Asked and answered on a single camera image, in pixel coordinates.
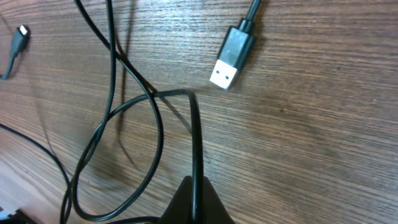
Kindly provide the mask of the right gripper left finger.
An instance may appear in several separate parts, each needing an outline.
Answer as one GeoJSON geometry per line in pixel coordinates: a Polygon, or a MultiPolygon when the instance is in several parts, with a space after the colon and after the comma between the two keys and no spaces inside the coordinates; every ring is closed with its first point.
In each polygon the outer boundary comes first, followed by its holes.
{"type": "Polygon", "coordinates": [[[183,178],[172,200],[157,224],[188,224],[192,222],[192,177],[183,178]]]}

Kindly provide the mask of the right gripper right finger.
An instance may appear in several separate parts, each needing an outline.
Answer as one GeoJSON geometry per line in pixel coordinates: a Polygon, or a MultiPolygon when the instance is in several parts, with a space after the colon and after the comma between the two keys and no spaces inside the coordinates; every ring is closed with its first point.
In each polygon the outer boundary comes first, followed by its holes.
{"type": "Polygon", "coordinates": [[[203,214],[206,224],[235,224],[207,177],[203,178],[203,214]]]}

